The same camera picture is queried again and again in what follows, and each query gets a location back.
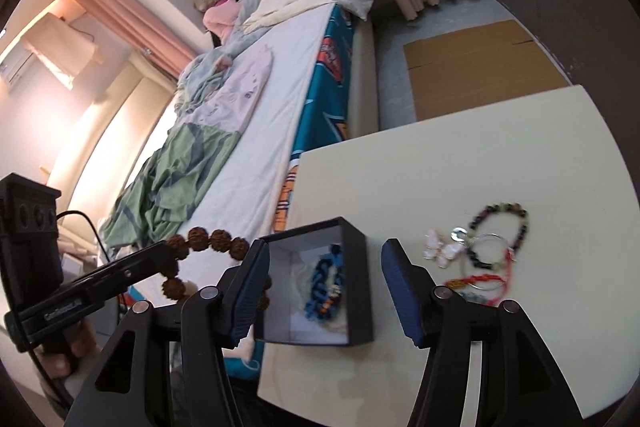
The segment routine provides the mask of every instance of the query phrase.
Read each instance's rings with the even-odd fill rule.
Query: jewelry
[[[465,245],[462,243],[445,244],[442,236],[436,230],[430,229],[424,243],[424,258],[435,259],[440,268],[446,268],[464,249]]]
[[[500,265],[500,267],[503,267],[506,270],[505,277],[501,277],[500,275],[492,273],[484,273],[467,277],[464,271],[464,263],[462,263],[460,270],[462,271],[463,277],[461,279],[448,280],[444,283],[444,286],[447,286],[453,290],[459,290],[466,286],[471,286],[481,291],[497,290],[501,287],[499,295],[495,296],[494,298],[486,298],[473,292],[460,292],[460,295],[462,295],[463,298],[465,298],[465,300],[467,301],[485,304],[487,306],[495,306],[500,303],[500,301],[509,291],[511,281],[511,264],[513,264],[513,250],[509,246],[509,242],[501,237],[501,235],[497,235],[496,233],[480,233],[476,235],[469,241],[469,247],[471,247],[478,241],[484,241],[486,239],[498,239],[506,245],[506,248],[504,249],[504,262],[493,263],[494,266]],[[490,281],[495,281],[496,284],[492,287],[478,286],[476,284],[479,282]]]
[[[524,241],[524,238],[527,235],[527,231],[529,230],[529,219],[527,218],[527,211],[524,210],[519,203],[501,203],[499,205],[487,205],[484,210],[469,223],[469,231],[466,233],[466,254],[476,268],[493,271],[498,271],[504,268],[501,264],[485,263],[484,261],[481,261],[478,258],[478,254],[471,249],[471,244],[474,237],[476,237],[476,229],[478,228],[478,226],[487,218],[487,216],[489,216],[490,214],[496,214],[498,212],[508,212],[520,217],[520,228],[518,230],[516,240],[511,246],[509,246],[507,243],[508,248],[510,248],[510,250],[513,252],[511,261],[515,262],[515,254],[518,250],[520,250],[522,242]]]
[[[249,252],[249,242],[244,237],[236,237],[231,239],[231,234],[226,230],[214,230],[211,235],[206,229],[202,227],[193,227],[187,235],[187,239],[180,234],[175,234],[170,237],[166,244],[168,247],[173,248],[175,254],[175,263],[163,267],[160,271],[167,279],[162,283],[162,293],[167,299],[174,301],[180,300],[185,295],[184,285],[182,281],[177,277],[180,268],[177,260],[184,261],[187,259],[190,250],[203,251],[209,248],[220,252],[229,252],[231,258],[236,261],[242,261]],[[268,307],[269,302],[266,295],[263,293],[264,299],[261,299],[258,308]]]
[[[334,281],[329,287],[326,280],[329,269],[335,266]],[[324,254],[311,276],[311,295],[306,302],[305,315],[310,321],[324,323],[332,320],[340,306],[344,285],[344,263],[340,245],[332,245],[331,253]]]

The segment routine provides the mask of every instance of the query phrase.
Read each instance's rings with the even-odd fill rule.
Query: bracelet
[[[162,293],[167,299],[173,301],[181,301],[185,297],[193,295],[195,291],[188,289],[182,280],[177,277],[180,272],[178,260],[184,261],[189,256],[190,250],[203,251],[211,247],[212,250],[220,252],[228,251],[231,258],[236,261],[242,261],[249,252],[249,242],[244,237],[236,237],[231,239],[231,234],[226,230],[214,230],[211,235],[203,227],[193,227],[187,235],[187,239],[180,234],[170,237],[166,244],[174,250],[175,259],[173,263],[163,266],[160,274],[166,277],[162,283]],[[271,278],[268,277],[265,283],[260,302],[258,302],[258,311],[264,311],[269,306],[269,298],[265,293],[271,287]]]
[[[515,253],[520,250],[522,242],[524,241],[527,231],[529,230],[529,219],[527,218],[527,211],[522,208],[519,203],[501,203],[499,205],[487,205],[484,210],[478,214],[470,223],[469,231],[466,233],[466,254],[476,268],[485,270],[500,270],[503,268],[501,264],[485,263],[478,258],[478,254],[471,249],[474,238],[476,237],[476,230],[478,226],[490,215],[498,212],[508,212],[520,217],[520,228],[518,229],[518,235],[516,240],[509,248],[512,251],[511,261],[515,261]]]
[[[452,290],[460,290],[465,286],[473,286],[476,282],[489,282],[500,281],[500,286],[506,283],[506,281],[499,275],[494,273],[483,273],[481,275],[472,275],[471,277],[465,277],[463,279],[449,279],[443,283],[444,286]]]
[[[335,266],[334,281],[327,287],[329,269]],[[305,305],[305,315],[310,321],[324,323],[332,320],[340,306],[344,285],[344,264],[340,245],[332,245],[331,253],[324,254],[311,276],[311,294]]]
[[[475,253],[475,251],[472,250],[473,245],[475,245],[477,242],[480,241],[486,241],[487,239],[493,239],[493,240],[498,240],[501,242],[501,244],[503,244],[504,246],[504,260],[503,261],[497,261],[496,263],[485,263],[484,261],[480,261],[478,259],[478,255]],[[508,261],[513,261],[514,260],[514,253],[513,253],[513,249],[509,246],[509,242],[504,239],[501,235],[498,235],[496,233],[490,233],[490,232],[485,232],[485,233],[479,233],[478,235],[473,236],[471,239],[469,239],[466,244],[468,245],[467,247],[467,257],[471,260],[471,263],[474,265],[474,267],[479,268],[479,269],[484,269],[484,270],[493,270],[493,271],[501,271],[504,270],[506,268],[506,263]],[[460,272],[462,273],[462,277],[463,279],[466,278],[466,274],[465,274],[465,263],[464,261],[462,261],[462,264],[460,264]],[[485,287],[481,287],[481,286],[477,286],[475,284],[470,284],[470,286],[473,286],[474,288],[478,289],[478,290],[483,290],[483,291],[489,291],[489,290],[496,290],[498,288],[500,288],[500,286],[502,286],[502,284],[498,284],[494,287],[490,287],[490,288],[485,288]]]
[[[505,258],[505,263],[506,263],[506,276],[504,279],[502,279],[500,276],[495,276],[495,277],[490,277],[489,280],[496,280],[496,277],[500,277],[500,279],[502,281],[504,281],[504,284],[501,284],[502,289],[500,290],[500,293],[495,296],[494,298],[487,298],[484,295],[478,295],[477,293],[474,292],[459,292],[460,295],[469,302],[475,302],[478,304],[484,304],[486,306],[496,306],[498,304],[500,304],[500,302],[502,301],[502,299],[504,298],[505,295],[507,295],[507,292],[509,291],[509,286],[510,286],[510,282],[511,282],[511,264],[513,264],[513,258],[512,258],[512,253],[510,252],[509,249],[505,250],[504,252],[504,258]],[[471,276],[468,278],[463,278],[460,279],[461,281],[464,280],[468,280],[468,279],[474,279],[474,278],[480,278],[482,277],[482,275],[478,275],[478,276]],[[482,279],[476,279],[474,282],[479,282]]]

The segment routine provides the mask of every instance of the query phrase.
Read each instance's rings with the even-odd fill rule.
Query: beaded bracelet
[[[329,269],[335,266],[334,282],[327,287]],[[310,321],[324,323],[332,320],[340,306],[344,285],[344,264],[339,245],[331,246],[331,253],[324,254],[311,276],[311,295],[306,302],[305,314]]]
[[[167,266],[162,267],[160,273],[166,277],[162,283],[162,293],[167,299],[179,301],[188,297],[188,288],[182,280],[177,277],[180,271],[178,260],[184,261],[189,256],[190,250],[203,251],[211,247],[212,250],[220,252],[228,251],[231,258],[236,261],[242,261],[249,252],[249,242],[244,237],[236,237],[231,239],[231,234],[226,230],[214,230],[211,235],[202,227],[193,227],[189,230],[187,239],[180,234],[170,237],[166,244],[175,252],[175,261]],[[262,297],[258,303],[258,310],[264,310],[269,306],[269,298],[265,291],[267,286],[271,286],[271,279],[268,279],[265,285]]]
[[[490,215],[490,214],[496,214],[498,212],[508,212],[511,214],[515,214],[516,216],[520,217],[520,228],[518,230],[518,235],[516,237],[516,240],[513,242],[513,245],[511,245],[511,250],[513,251],[514,255],[515,253],[520,250],[520,247],[522,246],[522,242],[524,241],[525,236],[527,235],[527,231],[529,230],[529,220],[527,219],[527,211],[524,210],[522,208],[522,206],[519,203],[501,203],[499,205],[487,205],[484,210],[482,210],[481,213],[478,214],[478,216],[476,216],[470,223],[469,223],[469,230],[466,233],[466,244],[469,245],[469,243],[471,241],[473,241],[473,238],[476,237],[476,230],[478,229],[478,226]],[[466,250],[466,254],[468,255],[469,259],[471,260],[471,263],[476,267],[476,268],[481,268],[481,269],[485,269],[485,270],[493,270],[493,271],[498,271],[498,270],[502,270],[505,268],[504,263],[500,262],[500,263],[485,263],[484,261],[481,261],[478,258],[478,254],[472,249],[472,248],[467,248]]]

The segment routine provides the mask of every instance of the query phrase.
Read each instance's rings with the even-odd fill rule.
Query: silver ring
[[[462,227],[456,227],[455,229],[451,230],[451,239],[453,239],[456,243],[464,243],[466,240],[466,229],[463,229]]]
[[[498,239],[498,241],[501,241],[502,243],[505,244],[505,248],[509,251],[509,255],[511,258],[511,261],[513,261],[513,249],[510,247],[509,242],[504,239],[501,235],[498,235],[496,233],[490,233],[490,232],[485,232],[485,233],[479,233],[478,235],[476,235],[475,237],[472,237],[466,244],[466,250],[467,252],[469,251],[469,249],[473,246],[473,244],[475,244],[478,240],[484,240],[484,239]],[[466,279],[466,273],[465,273],[465,261],[463,260],[462,263],[460,263],[460,273],[462,274],[462,279]],[[482,286],[478,286],[477,284],[473,284],[473,283],[467,283],[470,287],[475,288],[476,290],[480,290],[483,292],[489,292],[492,290],[497,290],[498,288],[500,288],[501,286],[504,285],[504,282],[502,281],[496,281],[495,284],[491,287],[482,287]]]

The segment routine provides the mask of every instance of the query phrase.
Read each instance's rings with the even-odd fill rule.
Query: open gift box
[[[267,290],[270,305],[256,317],[256,339],[307,346],[356,346],[373,340],[362,232],[336,217],[262,239],[269,244],[272,285]],[[327,304],[336,301],[328,310]]]

